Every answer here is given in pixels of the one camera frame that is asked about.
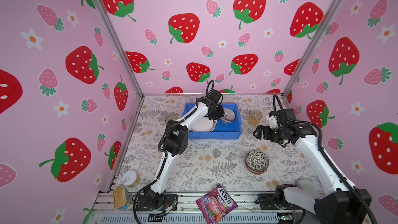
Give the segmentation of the zigzag rim white plate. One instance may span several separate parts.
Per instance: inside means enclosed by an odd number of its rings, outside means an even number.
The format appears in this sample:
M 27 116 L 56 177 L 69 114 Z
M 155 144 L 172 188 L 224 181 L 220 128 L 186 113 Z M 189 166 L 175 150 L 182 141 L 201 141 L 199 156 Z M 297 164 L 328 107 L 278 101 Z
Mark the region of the zigzag rim white plate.
M 216 126 L 217 120 L 210 120 L 207 117 L 199 119 L 195 125 L 191 128 L 191 132 L 212 132 Z

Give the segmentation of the black leaf pattern pink bowl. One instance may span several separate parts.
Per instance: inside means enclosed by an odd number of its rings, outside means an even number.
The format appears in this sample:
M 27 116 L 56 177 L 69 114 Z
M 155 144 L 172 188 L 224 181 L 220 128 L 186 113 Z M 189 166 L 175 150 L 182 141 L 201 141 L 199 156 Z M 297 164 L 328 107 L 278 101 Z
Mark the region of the black leaf pattern pink bowl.
M 269 158 L 264 152 L 253 150 L 246 155 L 245 166 L 254 174 L 263 174 L 268 169 Z

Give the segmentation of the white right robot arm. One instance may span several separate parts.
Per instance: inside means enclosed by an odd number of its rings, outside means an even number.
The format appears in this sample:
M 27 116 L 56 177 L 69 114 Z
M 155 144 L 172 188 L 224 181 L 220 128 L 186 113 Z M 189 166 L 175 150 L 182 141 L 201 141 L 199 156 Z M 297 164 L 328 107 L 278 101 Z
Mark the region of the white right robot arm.
M 349 180 L 325 151 L 320 127 L 296 120 L 292 109 L 271 111 L 267 120 L 269 125 L 257 126 L 254 137 L 282 147 L 295 145 L 315 171 L 324 192 L 321 196 L 299 185 L 280 185 L 273 196 L 276 207 L 296 205 L 314 214 L 322 224 L 360 224 L 366 217 L 372 224 L 377 222 L 370 210 L 372 197 Z

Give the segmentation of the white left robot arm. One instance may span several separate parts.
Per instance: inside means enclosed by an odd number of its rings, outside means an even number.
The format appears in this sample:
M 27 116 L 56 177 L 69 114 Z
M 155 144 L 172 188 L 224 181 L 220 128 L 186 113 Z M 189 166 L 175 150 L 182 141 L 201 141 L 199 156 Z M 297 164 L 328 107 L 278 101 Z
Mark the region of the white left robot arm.
M 206 95 L 196 99 L 194 107 L 176 121 L 170 120 L 162 136 L 158 151 L 163 152 L 154 181 L 138 191 L 132 198 L 133 211 L 138 210 L 139 199 L 144 200 L 144 206 L 160 209 L 171 171 L 180 155 L 188 147 L 189 131 L 201 119 L 208 118 L 211 122 L 224 116 L 221 105 L 222 93 L 211 89 Z

